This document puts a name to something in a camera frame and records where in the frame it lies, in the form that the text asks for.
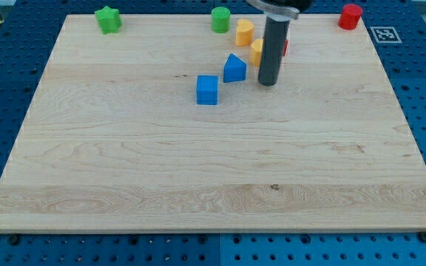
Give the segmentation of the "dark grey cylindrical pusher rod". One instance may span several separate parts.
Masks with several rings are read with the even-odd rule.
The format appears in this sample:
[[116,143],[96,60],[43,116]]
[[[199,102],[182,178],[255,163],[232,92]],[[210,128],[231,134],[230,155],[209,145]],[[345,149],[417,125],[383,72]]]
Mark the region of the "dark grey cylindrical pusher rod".
[[289,20],[278,21],[271,16],[266,18],[258,72],[258,81],[264,86],[273,86],[278,81],[289,24]]

